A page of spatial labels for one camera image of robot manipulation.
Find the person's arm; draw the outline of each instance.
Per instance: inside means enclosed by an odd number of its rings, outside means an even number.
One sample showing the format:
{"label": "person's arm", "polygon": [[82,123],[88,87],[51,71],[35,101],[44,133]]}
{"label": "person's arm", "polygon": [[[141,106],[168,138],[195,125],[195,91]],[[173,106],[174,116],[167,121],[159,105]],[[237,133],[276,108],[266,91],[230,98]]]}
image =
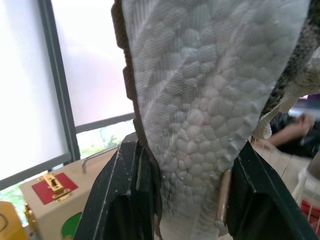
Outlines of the person's arm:
{"label": "person's arm", "polygon": [[303,114],[296,119],[296,122],[289,124],[284,129],[273,134],[268,142],[278,147],[292,140],[302,138],[314,126],[315,118],[310,114]]}
{"label": "person's arm", "polygon": [[291,127],[285,127],[281,131],[272,135],[267,141],[273,146],[278,147],[294,140],[295,138],[299,138],[299,136],[294,136]]}

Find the wooden block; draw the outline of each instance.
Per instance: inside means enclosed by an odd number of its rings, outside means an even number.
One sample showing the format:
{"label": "wooden block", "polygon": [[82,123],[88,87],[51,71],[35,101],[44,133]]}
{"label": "wooden block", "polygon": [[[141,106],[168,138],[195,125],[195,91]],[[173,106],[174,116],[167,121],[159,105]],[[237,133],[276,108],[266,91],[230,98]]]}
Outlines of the wooden block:
{"label": "wooden block", "polygon": [[0,239],[28,240],[15,207],[7,201],[0,201]]}
{"label": "wooden block", "polygon": [[86,163],[86,173],[82,172],[82,160],[68,164],[54,171],[59,181],[64,182],[66,176],[77,186],[71,192],[71,196],[61,202],[51,200],[52,191],[46,182],[42,183],[47,188],[48,196],[39,193],[39,183],[36,179],[20,185],[24,200],[28,203],[37,222],[37,228],[44,240],[61,240],[62,228],[71,217],[81,213],[85,208],[92,185],[107,164],[117,148],[111,149],[101,155],[90,159]]}

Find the window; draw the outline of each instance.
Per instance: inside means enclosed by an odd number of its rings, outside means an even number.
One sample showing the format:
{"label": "window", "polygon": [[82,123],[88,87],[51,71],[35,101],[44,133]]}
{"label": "window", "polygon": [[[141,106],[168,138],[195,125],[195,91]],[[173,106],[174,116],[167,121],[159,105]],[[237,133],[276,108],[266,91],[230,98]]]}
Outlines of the window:
{"label": "window", "polygon": [[52,1],[76,127],[133,112],[112,5],[112,0]]}
{"label": "window", "polygon": [[125,59],[106,14],[112,4],[0,1],[0,200],[14,204],[24,225],[20,184],[135,131]]}
{"label": "window", "polygon": [[78,133],[77,140],[81,158],[84,159],[120,144],[126,135],[134,131],[133,121],[130,120]]}

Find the red object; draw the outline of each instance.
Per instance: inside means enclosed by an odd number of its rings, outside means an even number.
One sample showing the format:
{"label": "red object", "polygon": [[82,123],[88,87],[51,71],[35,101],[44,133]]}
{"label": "red object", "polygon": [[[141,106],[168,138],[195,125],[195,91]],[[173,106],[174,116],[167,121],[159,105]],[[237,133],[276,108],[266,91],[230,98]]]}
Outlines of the red object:
{"label": "red object", "polygon": [[[55,175],[55,177],[65,189],[70,189],[71,191],[73,191],[78,188],[78,186],[64,173],[59,173]],[[44,205],[47,205],[54,201],[53,195],[55,195],[55,193],[54,191],[52,191],[45,180],[32,185],[32,188]]]}
{"label": "red object", "polygon": [[[301,211],[307,219],[309,216],[310,207],[311,207],[311,205],[305,199],[302,200]],[[317,230],[319,218],[320,218],[320,208],[312,206],[311,212],[310,212],[310,217],[309,217],[309,223],[314,231]],[[319,227],[318,231],[316,232],[316,234],[318,235],[318,237],[320,237],[320,227]]]}

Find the shoe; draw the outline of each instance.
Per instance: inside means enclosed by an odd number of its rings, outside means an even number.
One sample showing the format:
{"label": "shoe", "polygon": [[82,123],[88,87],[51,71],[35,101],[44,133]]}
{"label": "shoe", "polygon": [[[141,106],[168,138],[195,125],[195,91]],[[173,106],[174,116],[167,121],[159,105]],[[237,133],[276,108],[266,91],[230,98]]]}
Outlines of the shoe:
{"label": "shoe", "polygon": [[115,1],[161,239],[218,239],[221,176],[256,128],[308,9],[304,0]]}

